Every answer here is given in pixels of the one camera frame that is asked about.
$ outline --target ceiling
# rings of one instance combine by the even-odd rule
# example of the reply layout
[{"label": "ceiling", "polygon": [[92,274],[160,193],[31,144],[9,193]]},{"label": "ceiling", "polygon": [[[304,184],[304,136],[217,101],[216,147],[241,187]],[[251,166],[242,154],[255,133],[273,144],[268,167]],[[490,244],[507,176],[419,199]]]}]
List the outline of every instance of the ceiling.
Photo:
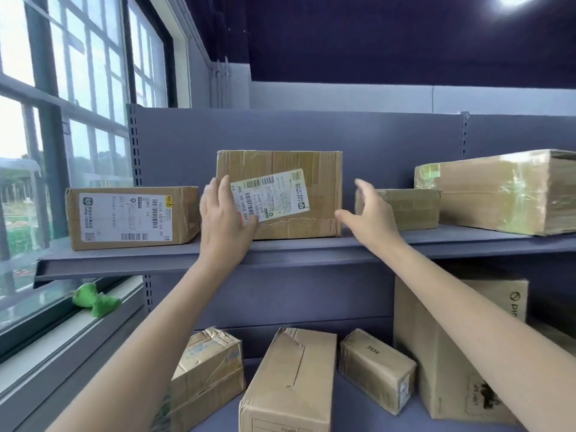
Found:
[{"label": "ceiling", "polygon": [[576,88],[576,0],[186,0],[271,82]]}]

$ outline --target barcode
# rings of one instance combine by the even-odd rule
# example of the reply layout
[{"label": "barcode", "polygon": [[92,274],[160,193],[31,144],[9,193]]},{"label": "barcode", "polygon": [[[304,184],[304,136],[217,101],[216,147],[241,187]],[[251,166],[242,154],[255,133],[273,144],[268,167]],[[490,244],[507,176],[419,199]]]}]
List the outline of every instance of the barcode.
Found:
[{"label": "barcode", "polygon": [[158,228],[158,199],[152,199],[152,229]]},{"label": "barcode", "polygon": [[244,182],[244,188],[256,188],[262,185],[271,185],[274,183],[274,176],[267,175],[266,177],[255,178]]},{"label": "barcode", "polygon": [[252,206],[252,196],[249,192],[244,193],[244,200],[246,200],[246,207],[248,208],[248,214],[254,215],[254,206]]},{"label": "barcode", "polygon": [[148,233],[121,233],[122,241],[148,241]]}]

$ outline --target hand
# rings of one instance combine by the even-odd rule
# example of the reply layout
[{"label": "hand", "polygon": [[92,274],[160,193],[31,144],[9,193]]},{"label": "hand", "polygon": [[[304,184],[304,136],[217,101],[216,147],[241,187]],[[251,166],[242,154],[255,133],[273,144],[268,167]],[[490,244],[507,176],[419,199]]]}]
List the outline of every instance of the hand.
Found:
[{"label": "hand", "polygon": [[230,177],[225,176],[218,186],[213,178],[204,188],[200,199],[202,239],[200,258],[212,268],[231,272],[240,264],[258,227],[258,217],[252,215],[242,225],[230,189]]},{"label": "hand", "polygon": [[362,215],[341,209],[335,212],[336,219],[347,225],[356,239],[374,254],[383,246],[403,242],[392,207],[376,193],[370,183],[358,178],[355,183],[364,196]]}]

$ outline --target window sill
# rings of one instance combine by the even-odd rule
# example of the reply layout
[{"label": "window sill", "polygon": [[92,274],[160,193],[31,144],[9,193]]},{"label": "window sill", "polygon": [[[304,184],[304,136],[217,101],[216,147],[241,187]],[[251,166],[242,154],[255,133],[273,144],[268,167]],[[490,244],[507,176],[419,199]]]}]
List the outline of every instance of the window sill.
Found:
[{"label": "window sill", "polygon": [[82,310],[0,364],[2,429],[13,430],[144,305],[142,277],[133,276],[109,296],[122,306],[102,319]]}]

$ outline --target right hand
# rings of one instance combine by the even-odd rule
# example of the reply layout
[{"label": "right hand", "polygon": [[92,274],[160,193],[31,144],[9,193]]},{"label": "right hand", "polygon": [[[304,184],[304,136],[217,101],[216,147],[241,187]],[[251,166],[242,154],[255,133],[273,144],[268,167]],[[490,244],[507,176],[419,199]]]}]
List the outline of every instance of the right hand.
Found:
[{"label": "right hand", "polygon": [[347,225],[356,239],[372,253],[377,253],[383,246],[404,242],[396,227],[392,207],[370,183],[358,178],[355,183],[364,196],[362,215],[340,209],[335,212],[336,219]]}]

